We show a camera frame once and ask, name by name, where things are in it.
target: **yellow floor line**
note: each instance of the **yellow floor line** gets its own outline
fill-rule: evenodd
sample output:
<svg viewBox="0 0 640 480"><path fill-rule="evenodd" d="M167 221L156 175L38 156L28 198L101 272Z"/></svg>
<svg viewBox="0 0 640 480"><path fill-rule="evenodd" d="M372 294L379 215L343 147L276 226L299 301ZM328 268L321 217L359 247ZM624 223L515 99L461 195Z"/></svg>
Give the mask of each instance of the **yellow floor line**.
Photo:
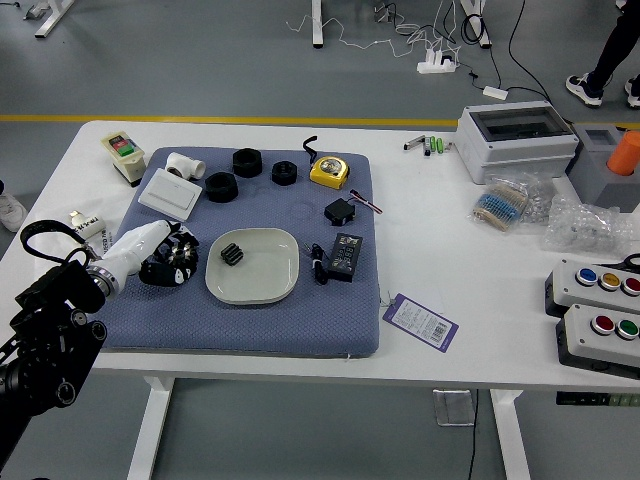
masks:
<svg viewBox="0 0 640 480"><path fill-rule="evenodd" d="M456 127L458 120L403 118L326 118L326 117L195 117L145 115L0 115L0 122L73 122L92 120L126 122L230 123L243 125L324 125L369 127Z"/></svg>

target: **gray electrical box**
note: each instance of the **gray electrical box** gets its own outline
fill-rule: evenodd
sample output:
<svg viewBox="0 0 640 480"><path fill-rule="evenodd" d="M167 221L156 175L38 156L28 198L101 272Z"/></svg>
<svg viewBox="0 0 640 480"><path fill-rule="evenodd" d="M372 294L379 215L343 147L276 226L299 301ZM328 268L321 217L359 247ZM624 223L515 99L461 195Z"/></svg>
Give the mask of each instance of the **gray electrical box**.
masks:
<svg viewBox="0 0 640 480"><path fill-rule="evenodd" d="M567 167L567 176L580 201L602 208L619 207L633 212L640 202L640 172L613 173L607 161L622 139L614 125L574 125L580 145Z"/></svg>
<svg viewBox="0 0 640 480"><path fill-rule="evenodd" d="M454 142L474 183L493 175L564 175L578 137L549 102L465 107Z"/></svg>

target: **sneaker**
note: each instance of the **sneaker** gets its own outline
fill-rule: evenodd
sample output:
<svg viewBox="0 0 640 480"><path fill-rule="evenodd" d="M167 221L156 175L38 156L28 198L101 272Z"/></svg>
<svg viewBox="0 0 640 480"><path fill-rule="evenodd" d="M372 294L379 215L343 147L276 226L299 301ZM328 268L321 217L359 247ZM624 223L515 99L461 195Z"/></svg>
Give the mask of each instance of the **sneaker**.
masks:
<svg viewBox="0 0 640 480"><path fill-rule="evenodd" d="M575 75L567 78L565 86L567 90L573 93L576 97L584 102L587 107L598 108L602 105L603 90L592 90L589 87L589 75L585 73L582 77L576 77Z"/></svg>
<svg viewBox="0 0 640 480"><path fill-rule="evenodd" d="M627 92L627 103L631 108L640 108L640 75L630 78L624 84L624 91Z"/></svg>
<svg viewBox="0 0 640 480"><path fill-rule="evenodd" d="M0 195L0 223L10 232L17 232L29 212L13 195L3 193Z"/></svg>

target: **robotic arm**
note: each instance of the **robotic arm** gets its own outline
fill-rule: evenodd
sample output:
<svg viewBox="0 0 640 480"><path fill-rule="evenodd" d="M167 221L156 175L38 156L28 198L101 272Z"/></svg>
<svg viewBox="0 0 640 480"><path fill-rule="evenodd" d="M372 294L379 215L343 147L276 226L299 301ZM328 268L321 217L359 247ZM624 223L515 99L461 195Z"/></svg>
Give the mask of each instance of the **robotic arm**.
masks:
<svg viewBox="0 0 640 480"><path fill-rule="evenodd" d="M179 228L159 220L130 230L103 258L59 222L36 222L23 229L20 239L27 252L60 265L16 297L22 310L10 322L15 335L0 348L0 472L31 418L53 407L68 407L80 392L107 337L105 325L89 321L87 314L116 298L127 276L138 273ZM63 260L29 246L34 235L53 231L71 236L82 247ZM84 265L71 260L78 251L85 253Z"/></svg>

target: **black pants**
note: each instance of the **black pants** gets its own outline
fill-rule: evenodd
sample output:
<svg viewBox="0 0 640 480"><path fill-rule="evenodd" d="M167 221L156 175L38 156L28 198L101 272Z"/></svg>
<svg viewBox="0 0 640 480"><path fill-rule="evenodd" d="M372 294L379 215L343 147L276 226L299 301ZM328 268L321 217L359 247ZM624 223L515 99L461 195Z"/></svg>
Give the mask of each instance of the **black pants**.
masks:
<svg viewBox="0 0 640 480"><path fill-rule="evenodd" d="M614 70L629 56L640 37L640 0L627 0L623 14L613 29L600 54L598 65L589 79L594 90L600 90L609 81Z"/></svg>

